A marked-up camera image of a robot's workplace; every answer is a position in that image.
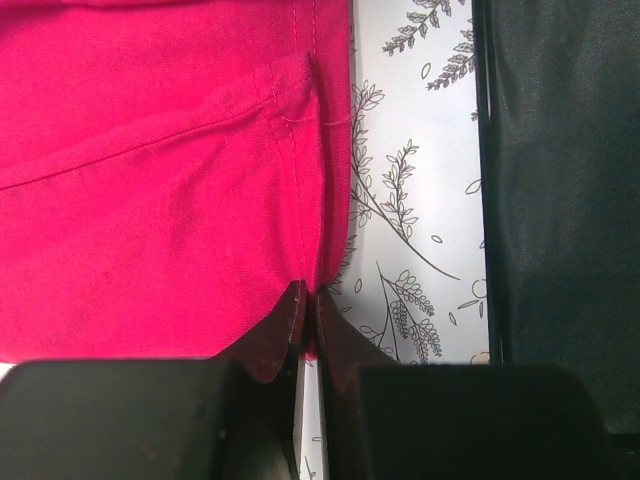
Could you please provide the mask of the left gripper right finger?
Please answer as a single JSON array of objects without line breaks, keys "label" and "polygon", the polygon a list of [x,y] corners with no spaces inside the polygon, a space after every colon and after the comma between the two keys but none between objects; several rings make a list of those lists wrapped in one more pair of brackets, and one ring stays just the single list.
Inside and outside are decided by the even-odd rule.
[{"label": "left gripper right finger", "polygon": [[332,479],[635,479],[637,445],[605,432],[553,366],[402,365],[315,298]]}]

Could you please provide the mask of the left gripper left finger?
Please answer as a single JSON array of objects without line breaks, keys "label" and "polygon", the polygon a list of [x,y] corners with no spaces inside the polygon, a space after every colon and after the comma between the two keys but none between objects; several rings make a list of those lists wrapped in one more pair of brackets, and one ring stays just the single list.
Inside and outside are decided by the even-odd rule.
[{"label": "left gripper left finger", "polygon": [[5,479],[295,479],[306,287],[215,357],[28,362],[1,383]]}]

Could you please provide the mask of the magenta t shirt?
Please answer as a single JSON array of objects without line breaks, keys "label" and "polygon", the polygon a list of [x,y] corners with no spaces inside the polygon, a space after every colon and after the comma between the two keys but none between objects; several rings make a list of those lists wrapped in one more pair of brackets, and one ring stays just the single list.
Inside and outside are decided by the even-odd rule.
[{"label": "magenta t shirt", "polygon": [[207,357],[348,232],[346,1],[1,5],[1,359]]}]

